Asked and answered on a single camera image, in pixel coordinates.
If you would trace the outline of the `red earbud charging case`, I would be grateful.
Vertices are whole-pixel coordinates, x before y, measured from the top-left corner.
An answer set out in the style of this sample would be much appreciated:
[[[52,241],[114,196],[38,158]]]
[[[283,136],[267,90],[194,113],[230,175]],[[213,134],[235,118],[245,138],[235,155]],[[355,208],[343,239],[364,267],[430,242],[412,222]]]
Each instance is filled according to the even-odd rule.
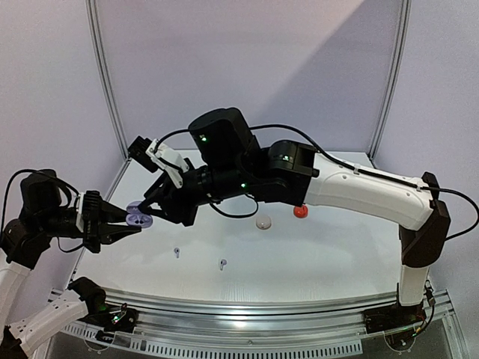
[[[293,208],[293,214],[297,218],[307,218],[308,217],[308,207],[306,205],[295,206]]]

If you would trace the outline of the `purple earbud charging case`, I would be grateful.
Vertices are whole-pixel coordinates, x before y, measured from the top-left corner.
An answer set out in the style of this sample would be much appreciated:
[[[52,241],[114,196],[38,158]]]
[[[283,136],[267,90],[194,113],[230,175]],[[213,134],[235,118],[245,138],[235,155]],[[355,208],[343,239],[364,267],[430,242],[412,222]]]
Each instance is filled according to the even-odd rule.
[[[147,229],[153,225],[153,217],[140,211],[138,208],[140,203],[140,201],[133,201],[126,206],[126,223],[129,226]]]

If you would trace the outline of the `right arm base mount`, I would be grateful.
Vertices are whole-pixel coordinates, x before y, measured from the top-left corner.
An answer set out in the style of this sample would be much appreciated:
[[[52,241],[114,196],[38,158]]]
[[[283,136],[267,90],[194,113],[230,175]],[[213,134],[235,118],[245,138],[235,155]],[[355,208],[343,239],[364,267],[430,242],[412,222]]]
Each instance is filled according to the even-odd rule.
[[[412,336],[416,337],[432,322],[436,309],[435,300],[433,299],[429,305],[429,316],[426,313],[423,302],[411,307],[404,307],[396,302],[394,304],[364,310],[361,316],[368,334],[396,329],[412,329]]]

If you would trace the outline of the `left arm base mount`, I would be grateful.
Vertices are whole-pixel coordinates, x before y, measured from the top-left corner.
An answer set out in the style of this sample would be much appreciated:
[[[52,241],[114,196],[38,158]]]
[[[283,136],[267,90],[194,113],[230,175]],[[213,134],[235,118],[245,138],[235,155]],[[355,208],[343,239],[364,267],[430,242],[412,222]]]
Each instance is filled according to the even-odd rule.
[[[104,304],[98,313],[88,314],[79,321],[101,327],[105,332],[132,333],[137,325],[139,312],[127,303],[121,306]]]

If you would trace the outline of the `pink-white earbud charging case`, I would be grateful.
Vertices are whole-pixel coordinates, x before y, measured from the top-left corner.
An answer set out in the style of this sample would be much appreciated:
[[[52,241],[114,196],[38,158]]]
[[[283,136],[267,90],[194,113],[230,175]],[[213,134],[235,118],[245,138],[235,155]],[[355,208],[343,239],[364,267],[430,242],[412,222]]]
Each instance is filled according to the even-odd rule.
[[[255,224],[260,230],[268,230],[272,226],[272,219],[268,215],[259,215],[255,219]]]

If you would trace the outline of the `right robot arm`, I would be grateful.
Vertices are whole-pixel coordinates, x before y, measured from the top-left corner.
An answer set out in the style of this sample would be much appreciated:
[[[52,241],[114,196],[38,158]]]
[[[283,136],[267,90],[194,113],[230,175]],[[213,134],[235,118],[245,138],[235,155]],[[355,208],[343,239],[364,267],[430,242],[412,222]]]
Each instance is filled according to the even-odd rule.
[[[249,195],[257,202],[331,206],[392,221],[399,228],[402,268],[397,302],[386,316],[402,326],[415,315],[451,224],[433,174],[401,177],[345,162],[309,137],[262,147],[237,108],[202,114],[187,132],[200,151],[199,168],[164,138],[137,137],[130,144],[132,159],[162,171],[144,195],[142,212],[188,227],[199,206]]]

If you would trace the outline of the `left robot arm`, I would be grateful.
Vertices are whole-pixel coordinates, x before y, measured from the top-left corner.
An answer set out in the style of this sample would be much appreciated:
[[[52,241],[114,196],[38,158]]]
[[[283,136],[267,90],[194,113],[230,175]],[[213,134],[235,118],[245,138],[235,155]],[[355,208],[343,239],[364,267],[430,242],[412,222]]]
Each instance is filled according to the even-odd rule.
[[[133,332],[138,312],[106,303],[105,290],[80,277],[52,302],[17,322],[7,322],[25,279],[52,239],[78,239],[79,248],[94,254],[141,232],[128,225],[127,211],[102,199],[98,191],[79,192],[53,169],[23,169],[22,208],[17,218],[1,221],[1,357],[29,358],[47,340],[80,320],[103,332]]]

